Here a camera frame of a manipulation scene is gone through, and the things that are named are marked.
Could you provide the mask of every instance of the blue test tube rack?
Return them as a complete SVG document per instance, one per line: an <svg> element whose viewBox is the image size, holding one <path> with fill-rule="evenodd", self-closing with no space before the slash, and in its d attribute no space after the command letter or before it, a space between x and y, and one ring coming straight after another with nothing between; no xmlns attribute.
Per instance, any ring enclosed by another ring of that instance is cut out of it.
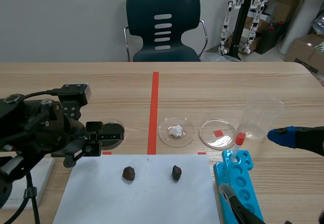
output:
<svg viewBox="0 0 324 224"><path fill-rule="evenodd" d="M218 162L214 165L217 184L221 185L226 183L231 185L242 205L263 220L249 175L249 171L253 168L251 156L247 150L239 150L236 156L237 161L231 162L231 155L232 150L223 151L223 162ZM220 198L225 223L238 223L225 198L223 196Z"/></svg>

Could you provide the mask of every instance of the white pedestal sink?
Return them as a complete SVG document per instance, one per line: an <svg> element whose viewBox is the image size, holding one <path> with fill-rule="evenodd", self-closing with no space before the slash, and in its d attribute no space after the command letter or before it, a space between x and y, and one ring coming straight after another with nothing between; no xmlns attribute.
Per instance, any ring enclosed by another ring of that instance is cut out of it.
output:
<svg viewBox="0 0 324 224"><path fill-rule="evenodd" d="M324 0L304 1L285 39L279 47L280 54L285 55L288 52L294 39L307 35L323 1Z"/></svg>

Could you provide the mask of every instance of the white paper sheet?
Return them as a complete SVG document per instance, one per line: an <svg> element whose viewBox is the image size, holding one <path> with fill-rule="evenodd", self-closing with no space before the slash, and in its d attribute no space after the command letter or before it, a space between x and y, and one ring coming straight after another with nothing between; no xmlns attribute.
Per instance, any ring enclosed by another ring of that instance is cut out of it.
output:
<svg viewBox="0 0 324 224"><path fill-rule="evenodd" d="M178 182L172 167L182 169ZM123 169L135 169L135 180ZM207 155L103 155L73 168L54 224L219 224Z"/></svg>

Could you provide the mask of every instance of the black pole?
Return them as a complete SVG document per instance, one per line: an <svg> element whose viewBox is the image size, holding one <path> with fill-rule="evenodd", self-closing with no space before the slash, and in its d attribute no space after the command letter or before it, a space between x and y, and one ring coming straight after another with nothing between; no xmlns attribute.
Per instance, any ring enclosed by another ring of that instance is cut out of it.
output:
<svg viewBox="0 0 324 224"><path fill-rule="evenodd" d="M250 10L250 5L251 5L251 0L244 0L244 3L241 6L241 9L239 10L234 33L233 33L231 47L228 53L229 56L233 56L238 59L240 59L238 56L239 42L242 37L242 32L244 29L246 18Z"/></svg>

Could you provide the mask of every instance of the test tube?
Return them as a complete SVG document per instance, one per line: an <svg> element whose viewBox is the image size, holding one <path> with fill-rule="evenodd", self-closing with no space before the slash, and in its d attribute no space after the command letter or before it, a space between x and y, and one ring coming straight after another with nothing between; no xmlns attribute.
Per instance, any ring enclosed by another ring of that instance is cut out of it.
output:
<svg viewBox="0 0 324 224"><path fill-rule="evenodd" d="M239 148L241 147L241 145L243 145L246 135L247 134L244 131L240 131L239 133L237 133L233 153L231 156L231 162L235 161L237 152L239 151Z"/></svg>

